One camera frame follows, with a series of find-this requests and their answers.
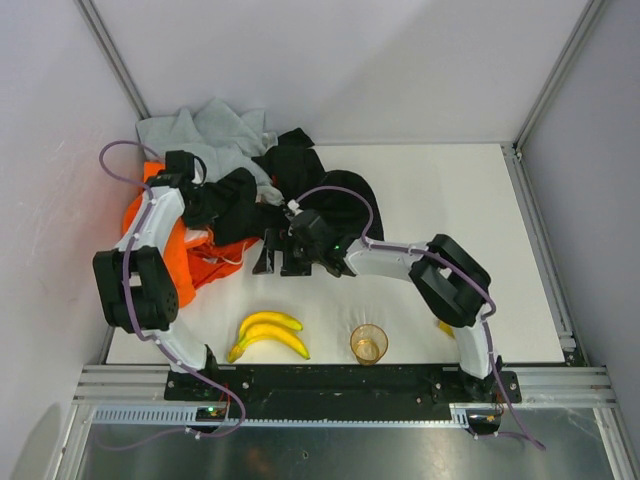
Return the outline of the black zip jacket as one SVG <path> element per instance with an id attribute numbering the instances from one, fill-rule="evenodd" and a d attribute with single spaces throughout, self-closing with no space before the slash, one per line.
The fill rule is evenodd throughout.
<path id="1" fill-rule="evenodd" d="M 260 234 L 258 241 L 269 228 L 288 228 L 284 205 L 292 200 L 304 210 L 316 210 L 338 235 L 358 237 L 365 233 L 375 240 L 385 238 L 378 202 L 369 183 L 349 170 L 326 169 L 314 143 L 302 130 L 280 136 L 277 146 L 253 161 L 284 196 L 280 205 L 256 199 L 252 225 Z"/>

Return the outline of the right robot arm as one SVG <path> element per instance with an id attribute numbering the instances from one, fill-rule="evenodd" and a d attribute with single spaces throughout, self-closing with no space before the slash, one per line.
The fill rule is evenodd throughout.
<path id="1" fill-rule="evenodd" d="M 468 394 L 475 400 L 491 395 L 510 401 L 488 322 L 497 311 L 489 295 L 490 275 L 451 237 L 438 234 L 429 242 L 402 244 L 269 229 L 253 273 L 272 274 L 277 251 L 283 253 L 283 276 L 309 276 L 320 265 L 336 278 L 370 275 L 411 283 L 436 318 L 452 328 Z"/>

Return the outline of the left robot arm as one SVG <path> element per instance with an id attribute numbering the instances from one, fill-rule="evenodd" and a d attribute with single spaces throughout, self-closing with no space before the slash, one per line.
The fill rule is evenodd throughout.
<path id="1" fill-rule="evenodd" d="M 183 215 L 199 228 L 223 213 L 223 190 L 213 182 L 164 172 L 135 184 L 143 193 L 132 223 L 113 249 L 93 258 L 105 319 L 153 343 L 172 370 L 205 375 L 217 367 L 215 356 L 179 319 L 179 295 L 164 254 Z"/>

